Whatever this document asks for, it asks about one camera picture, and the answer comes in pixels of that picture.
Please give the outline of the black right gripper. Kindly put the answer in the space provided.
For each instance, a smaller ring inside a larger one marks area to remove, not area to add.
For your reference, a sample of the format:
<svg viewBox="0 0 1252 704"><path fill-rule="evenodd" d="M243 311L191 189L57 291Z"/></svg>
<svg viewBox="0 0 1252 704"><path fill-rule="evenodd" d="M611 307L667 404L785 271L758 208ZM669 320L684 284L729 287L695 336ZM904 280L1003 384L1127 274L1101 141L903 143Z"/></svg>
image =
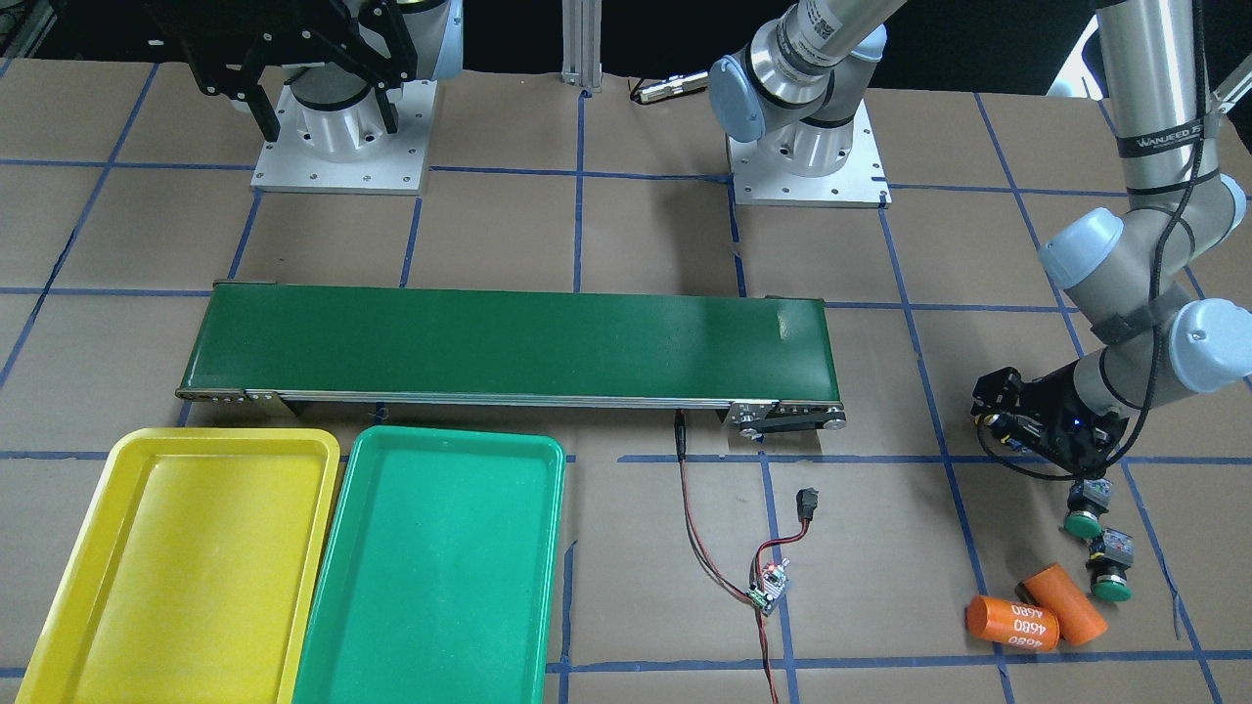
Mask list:
<svg viewBox="0 0 1252 704"><path fill-rule="evenodd" d="M149 1L146 14L202 93L250 111L267 143L279 139L280 125L260 84L265 66L344 68L376 86L387 134L399 130L388 91L416 75L417 53L394 1Z"/></svg>

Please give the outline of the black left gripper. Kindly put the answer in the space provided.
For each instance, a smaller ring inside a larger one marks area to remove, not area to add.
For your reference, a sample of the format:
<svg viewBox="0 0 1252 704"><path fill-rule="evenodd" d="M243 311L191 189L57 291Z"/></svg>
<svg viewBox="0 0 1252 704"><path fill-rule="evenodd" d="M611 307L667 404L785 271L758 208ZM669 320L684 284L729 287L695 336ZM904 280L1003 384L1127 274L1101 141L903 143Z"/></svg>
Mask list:
<svg viewBox="0 0 1252 704"><path fill-rule="evenodd" d="M1118 411L1099 413L1084 405L1075 391L1073 367L1060 367L1035 380L1020 378L1014 367L983 375L973 388L970 413L975 437L988 458L1038 480L1103 477L1131 423ZM1060 474L1042 474L1013 463L994 452L989 440L1045 458Z"/></svg>

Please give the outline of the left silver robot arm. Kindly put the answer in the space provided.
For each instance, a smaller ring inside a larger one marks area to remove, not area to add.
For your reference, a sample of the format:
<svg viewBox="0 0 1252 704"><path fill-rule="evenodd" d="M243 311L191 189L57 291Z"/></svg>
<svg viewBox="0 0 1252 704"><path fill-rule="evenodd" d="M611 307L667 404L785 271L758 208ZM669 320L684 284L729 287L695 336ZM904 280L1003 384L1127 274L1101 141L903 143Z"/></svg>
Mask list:
<svg viewBox="0 0 1252 704"><path fill-rule="evenodd" d="M895 1L798 1L707 71L722 130L740 143L851 120L881 58ZM1096 1L1131 209L1085 213L1038 252L1101 349L1035 380L983 375L978 442L1054 463L1050 481L1101 479L1152 410L1249 375L1249 312L1194 299L1176 273L1243 222L1247 197L1219 167L1198 1Z"/></svg>

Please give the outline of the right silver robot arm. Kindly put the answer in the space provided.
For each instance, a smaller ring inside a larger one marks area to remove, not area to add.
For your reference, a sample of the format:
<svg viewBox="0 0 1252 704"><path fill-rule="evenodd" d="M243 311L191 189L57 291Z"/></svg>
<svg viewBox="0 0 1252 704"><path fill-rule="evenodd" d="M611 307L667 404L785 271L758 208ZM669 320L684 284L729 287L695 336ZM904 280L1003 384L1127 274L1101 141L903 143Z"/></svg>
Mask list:
<svg viewBox="0 0 1252 704"><path fill-rule="evenodd" d="M268 144L352 163L401 130L411 83L464 66L459 1L145 1L205 95L250 111Z"/></svg>

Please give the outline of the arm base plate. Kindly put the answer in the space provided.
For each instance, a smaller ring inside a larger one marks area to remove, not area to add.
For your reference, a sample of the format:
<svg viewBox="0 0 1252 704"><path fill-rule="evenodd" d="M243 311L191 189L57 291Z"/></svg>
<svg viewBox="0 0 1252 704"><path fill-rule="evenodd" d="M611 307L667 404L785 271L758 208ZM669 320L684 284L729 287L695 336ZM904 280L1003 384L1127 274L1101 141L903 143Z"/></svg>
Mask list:
<svg viewBox="0 0 1252 704"><path fill-rule="evenodd" d="M726 138L739 205L885 208L893 203L865 103L851 123L796 123L760 140Z"/></svg>
<svg viewBox="0 0 1252 704"><path fill-rule="evenodd" d="M371 93L356 106L321 111L287 86L277 108L279 138L262 148L250 185L268 193L419 195L438 88L404 84L392 103L397 130L389 133Z"/></svg>

